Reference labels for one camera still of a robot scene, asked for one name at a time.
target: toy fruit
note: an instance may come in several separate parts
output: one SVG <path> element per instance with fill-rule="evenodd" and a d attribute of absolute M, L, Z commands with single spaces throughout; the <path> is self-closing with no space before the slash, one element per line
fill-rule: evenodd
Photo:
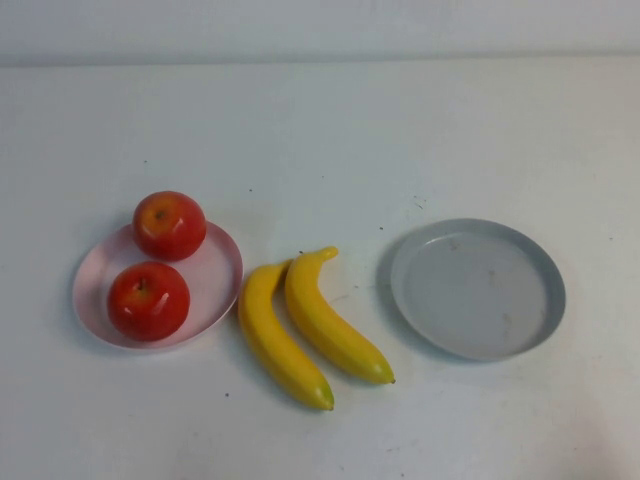
<path fill-rule="evenodd" d="M 207 234 L 200 206 L 178 192 L 144 198 L 133 214 L 133 238 L 144 253 L 174 262 L 192 255 Z"/>
<path fill-rule="evenodd" d="M 327 247 L 293 261 L 285 281 L 289 313 L 302 335 L 335 365 L 372 383 L 394 383 L 382 353 L 344 321 L 318 289 L 323 263 L 336 255 L 336 247 Z"/>
<path fill-rule="evenodd" d="M 333 393 L 324 375 L 284 330 L 271 304 L 289 262 L 258 267 L 247 279 L 238 303 L 242 332 L 271 376 L 298 401 L 333 410 Z"/>
<path fill-rule="evenodd" d="M 153 342 L 178 330 L 189 313 L 189 288 L 176 269 L 144 262 L 123 270 L 107 297 L 109 319 L 120 333 Z"/>

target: plate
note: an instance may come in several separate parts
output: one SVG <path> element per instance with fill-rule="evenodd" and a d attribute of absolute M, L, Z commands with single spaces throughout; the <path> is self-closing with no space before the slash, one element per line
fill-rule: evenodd
<path fill-rule="evenodd" d="M 96 245 L 80 264 L 73 282 L 76 316 L 97 338 L 131 350 L 176 347 L 202 334 L 233 306 L 242 285 L 240 250 L 227 232 L 207 222 L 207 236 L 200 248 L 185 260 L 168 263 L 189 286 L 191 304 L 185 322 L 175 333 L 156 342 L 137 342 L 123 336 L 107 316 L 109 288 L 125 268 L 153 260 L 138 249 L 132 232 L 127 225 Z"/>
<path fill-rule="evenodd" d="M 564 313 L 562 276 L 533 240 L 498 223 L 456 219 L 412 233 L 391 268 L 393 297 L 438 347 L 498 360 L 545 341 Z"/>

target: pink plate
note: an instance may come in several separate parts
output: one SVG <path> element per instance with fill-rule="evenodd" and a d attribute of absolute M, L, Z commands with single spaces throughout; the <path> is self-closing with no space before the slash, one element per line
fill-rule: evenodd
<path fill-rule="evenodd" d="M 116 275 L 135 263 L 150 260 L 133 242 L 131 225 L 96 245 L 78 268 L 73 282 L 73 307 L 92 334 L 116 347 L 157 351 L 191 340 L 222 318 L 233 306 L 242 284 L 242 257 L 227 232 L 211 222 L 200 248 L 185 260 L 170 263 L 184 277 L 191 305 L 189 315 L 173 335 L 141 343 L 121 335 L 107 316 L 107 293 Z"/>

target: banana tip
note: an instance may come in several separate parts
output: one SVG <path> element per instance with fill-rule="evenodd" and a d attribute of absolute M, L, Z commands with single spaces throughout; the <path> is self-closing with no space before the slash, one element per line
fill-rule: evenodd
<path fill-rule="evenodd" d="M 323 248 L 322 250 L 320 250 L 318 252 L 322 258 L 324 258 L 325 260 L 329 260 L 335 256 L 338 255 L 339 250 L 337 247 L 331 246 L 331 247 L 327 247 L 327 248 Z"/>

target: stain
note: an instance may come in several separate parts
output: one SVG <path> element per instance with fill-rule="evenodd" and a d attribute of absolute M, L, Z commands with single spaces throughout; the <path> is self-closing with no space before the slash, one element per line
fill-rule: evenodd
<path fill-rule="evenodd" d="M 502 331 L 502 338 L 506 342 L 509 339 L 511 333 L 511 326 L 513 325 L 513 319 L 507 313 L 502 314 L 502 320 L 504 321 L 504 330 Z"/>
<path fill-rule="evenodd" d="M 348 294 L 348 293 L 346 293 L 346 294 L 344 294 L 344 295 L 340 295 L 340 296 L 339 296 L 339 297 L 337 297 L 337 298 L 334 298 L 334 299 L 333 299 L 333 300 L 331 300 L 329 303 L 330 303 L 330 304 L 332 304 L 332 303 L 336 303 L 336 302 L 339 302 L 339 301 L 341 301 L 341 300 L 345 300 L 345 299 L 347 299 L 347 298 L 349 298 L 349 294 Z"/>

